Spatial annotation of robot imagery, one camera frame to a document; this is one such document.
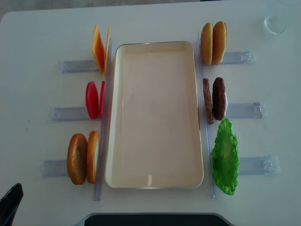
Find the top bun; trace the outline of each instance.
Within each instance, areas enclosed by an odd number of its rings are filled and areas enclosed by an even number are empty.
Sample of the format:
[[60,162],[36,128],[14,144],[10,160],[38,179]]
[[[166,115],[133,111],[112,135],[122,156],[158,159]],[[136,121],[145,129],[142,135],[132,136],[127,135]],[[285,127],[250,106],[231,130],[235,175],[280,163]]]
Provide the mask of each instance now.
[[202,60],[204,64],[211,65],[212,62],[212,23],[207,23],[203,27],[202,34],[201,34],[201,53],[202,53]]
[[212,63],[218,65],[222,61],[227,44],[227,25],[217,22],[213,27],[213,57]]

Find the sesame bun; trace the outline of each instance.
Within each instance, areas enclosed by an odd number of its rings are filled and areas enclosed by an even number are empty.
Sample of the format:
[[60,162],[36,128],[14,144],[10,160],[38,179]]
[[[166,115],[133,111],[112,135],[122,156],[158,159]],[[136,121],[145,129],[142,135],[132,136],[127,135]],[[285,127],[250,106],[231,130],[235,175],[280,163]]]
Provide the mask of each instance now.
[[218,65],[222,61],[227,44],[227,25],[217,22],[213,27],[213,56],[212,63]]
[[213,123],[212,106],[211,106],[211,95],[209,89],[209,79],[203,79],[203,95],[205,101],[205,109],[207,114],[208,124]]
[[74,134],[70,140],[67,170],[75,185],[82,185],[87,176],[87,140],[82,134]]
[[213,115],[216,120],[222,120],[225,116],[227,99],[224,80],[217,77],[213,83],[212,91]]
[[211,65],[212,62],[212,46],[213,46],[213,29],[212,23],[207,23],[203,27],[201,34],[201,53],[203,63]]
[[99,133],[92,131],[89,134],[87,149],[87,178],[88,182],[96,183],[96,168],[99,151]]

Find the black object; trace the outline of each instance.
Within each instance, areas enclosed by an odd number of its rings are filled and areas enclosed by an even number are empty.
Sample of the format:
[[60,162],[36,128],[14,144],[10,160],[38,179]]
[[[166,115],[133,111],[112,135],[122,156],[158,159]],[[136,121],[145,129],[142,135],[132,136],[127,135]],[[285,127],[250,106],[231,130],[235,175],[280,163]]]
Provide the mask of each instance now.
[[14,185],[0,200],[0,226],[11,226],[23,198],[21,184]]
[[217,215],[210,214],[111,214],[94,215],[85,226],[230,226]]

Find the bottom bun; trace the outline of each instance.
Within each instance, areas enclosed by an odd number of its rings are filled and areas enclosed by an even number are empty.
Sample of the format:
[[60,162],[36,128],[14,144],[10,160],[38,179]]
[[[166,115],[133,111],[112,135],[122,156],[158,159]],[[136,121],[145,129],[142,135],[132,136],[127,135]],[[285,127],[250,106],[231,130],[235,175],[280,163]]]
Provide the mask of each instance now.
[[70,140],[67,156],[67,170],[75,185],[82,185],[87,176],[87,139],[74,134]]
[[96,183],[96,168],[99,151],[99,133],[92,131],[89,134],[88,149],[87,149],[87,178],[88,182]]

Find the white surface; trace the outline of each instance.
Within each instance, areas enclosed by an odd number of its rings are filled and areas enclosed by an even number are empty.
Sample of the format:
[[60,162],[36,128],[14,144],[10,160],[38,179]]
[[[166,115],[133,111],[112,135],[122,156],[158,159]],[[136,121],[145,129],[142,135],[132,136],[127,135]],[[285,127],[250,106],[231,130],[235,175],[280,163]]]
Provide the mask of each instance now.
[[109,186],[199,186],[204,174],[192,45],[122,45],[115,65]]
[[[0,197],[15,183],[22,183],[24,198],[14,224],[73,225],[90,214],[107,212],[214,212],[240,226],[299,225],[300,11],[298,6],[298,15],[279,36],[264,30],[265,5],[251,1],[5,15],[0,23]],[[208,68],[212,80],[223,76],[229,103],[265,101],[269,110],[269,116],[261,120],[231,120],[239,154],[277,154],[280,175],[241,176],[234,196],[218,190],[213,200],[203,151],[204,180],[198,189],[115,190],[105,185],[100,202],[92,201],[93,185],[74,186],[68,178],[38,176],[39,160],[66,158],[74,133],[88,136],[100,128],[100,122],[46,121],[50,106],[83,103],[90,80],[100,89],[97,73],[61,75],[57,69],[58,60],[93,59],[95,23],[102,34],[111,24],[115,49],[124,43],[186,40],[192,43],[197,62],[198,32],[205,23],[220,20],[227,22],[226,51],[253,49],[257,62],[213,66]],[[217,126],[214,122],[211,128],[212,144]]]

